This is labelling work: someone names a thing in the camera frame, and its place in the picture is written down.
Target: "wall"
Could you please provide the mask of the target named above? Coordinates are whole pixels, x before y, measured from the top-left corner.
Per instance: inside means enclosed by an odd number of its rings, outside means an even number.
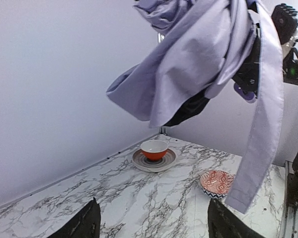
[[[133,1],[0,1],[0,205],[149,130],[105,96],[157,45]]]
[[[272,12],[279,0],[264,1]],[[298,9],[298,0],[286,1]],[[298,151],[298,87],[285,86],[285,113],[275,164],[283,165]],[[243,155],[255,105],[246,103],[233,90],[233,81],[197,117],[168,130],[169,134],[208,147]]]

